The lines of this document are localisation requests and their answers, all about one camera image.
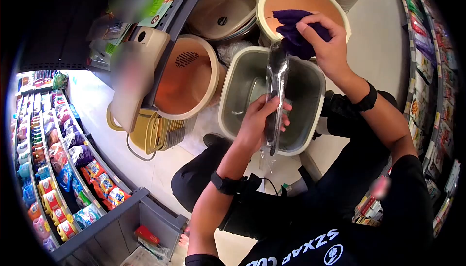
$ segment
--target purple cloth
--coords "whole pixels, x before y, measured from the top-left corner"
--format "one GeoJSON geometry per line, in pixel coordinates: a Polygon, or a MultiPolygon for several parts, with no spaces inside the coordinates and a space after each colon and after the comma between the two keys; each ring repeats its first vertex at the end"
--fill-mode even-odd
{"type": "MultiPolygon", "coordinates": [[[[277,32],[285,37],[282,39],[283,47],[288,54],[305,60],[315,57],[316,52],[314,51],[314,47],[296,29],[296,23],[309,15],[312,15],[312,13],[303,10],[274,11],[274,18],[277,18],[278,22],[284,24],[276,29],[277,32]]],[[[310,23],[308,26],[313,28],[325,42],[329,42],[332,39],[329,31],[319,22],[310,23]]]]}

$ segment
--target black cord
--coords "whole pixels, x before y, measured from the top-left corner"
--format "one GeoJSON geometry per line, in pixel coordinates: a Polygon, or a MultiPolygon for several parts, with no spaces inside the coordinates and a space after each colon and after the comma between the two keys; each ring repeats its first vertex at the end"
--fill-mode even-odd
{"type": "Polygon", "coordinates": [[[274,186],[274,184],[271,182],[271,180],[270,180],[269,178],[261,178],[261,179],[268,180],[268,181],[270,182],[270,184],[272,185],[272,187],[274,188],[275,194],[278,196],[277,189],[275,189],[275,186],[274,186]]]}

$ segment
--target tiled floor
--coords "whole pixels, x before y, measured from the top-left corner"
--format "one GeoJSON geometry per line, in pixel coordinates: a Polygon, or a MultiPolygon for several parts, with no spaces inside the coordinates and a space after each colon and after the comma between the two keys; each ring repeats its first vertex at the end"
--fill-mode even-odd
{"type": "MultiPolygon", "coordinates": [[[[359,0],[349,11],[348,19],[352,29],[348,42],[350,67],[378,90],[393,94],[403,106],[407,90],[409,44],[401,28],[405,17],[400,0],[359,0]]],[[[340,92],[327,79],[328,89],[340,92]]],[[[175,146],[165,152],[157,152],[153,160],[143,162],[126,148],[126,133],[113,131],[107,125],[106,109],[113,96],[111,88],[89,71],[70,71],[69,95],[85,129],[92,133],[104,157],[136,186],[148,188],[161,203],[190,218],[191,214],[172,195],[170,182],[181,166],[202,151],[204,133],[221,132],[217,122],[217,108],[206,109],[198,116],[194,132],[181,144],[184,148],[175,146]]],[[[344,138],[323,135],[311,142],[306,152],[312,156],[319,170],[325,173],[347,141],[344,138]]],[[[145,156],[143,151],[135,146],[131,147],[145,156]]],[[[253,172],[261,177],[267,176],[276,186],[280,186],[299,179],[296,170],[299,167],[299,158],[281,157],[274,164],[272,173],[259,170],[259,156],[256,154],[248,166],[247,174],[253,172]]],[[[268,182],[266,192],[273,192],[268,182]]],[[[217,231],[216,242],[224,263],[236,265],[255,241],[217,231]]]]}

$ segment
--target plastic tongs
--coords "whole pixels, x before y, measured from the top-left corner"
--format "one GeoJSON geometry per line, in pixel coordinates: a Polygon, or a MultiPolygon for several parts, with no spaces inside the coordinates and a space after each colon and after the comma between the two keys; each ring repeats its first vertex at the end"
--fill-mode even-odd
{"type": "Polygon", "coordinates": [[[267,64],[267,86],[269,97],[267,101],[277,96],[280,104],[275,112],[266,119],[265,137],[267,146],[270,146],[270,155],[275,154],[280,137],[282,125],[283,102],[285,101],[285,88],[288,80],[289,59],[280,41],[270,47],[267,64]]]}

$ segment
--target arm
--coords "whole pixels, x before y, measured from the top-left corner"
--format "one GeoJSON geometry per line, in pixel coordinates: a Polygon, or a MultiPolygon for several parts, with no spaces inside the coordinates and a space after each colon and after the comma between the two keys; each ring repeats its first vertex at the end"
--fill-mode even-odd
{"type": "MultiPolygon", "coordinates": [[[[249,105],[236,140],[218,166],[217,174],[220,177],[241,179],[249,160],[263,142],[265,119],[277,109],[279,102],[279,98],[275,97],[266,103],[266,95],[262,95],[249,105]]],[[[289,104],[283,105],[285,109],[291,110],[289,104]]],[[[289,123],[284,115],[283,124],[289,123]]],[[[220,193],[212,182],[207,184],[192,211],[188,255],[210,254],[218,257],[213,234],[225,217],[232,200],[233,196],[220,193]]]]}
{"type": "MultiPolygon", "coordinates": [[[[326,76],[332,80],[348,99],[357,104],[369,94],[369,84],[356,75],[346,62],[346,31],[320,13],[306,16],[296,28],[316,51],[317,63],[326,76]],[[308,23],[320,22],[329,30],[332,39],[325,42],[308,23]]],[[[377,95],[374,108],[361,112],[379,140],[390,150],[394,164],[404,155],[417,157],[412,143],[411,132],[403,115],[385,98],[377,95]]]]}

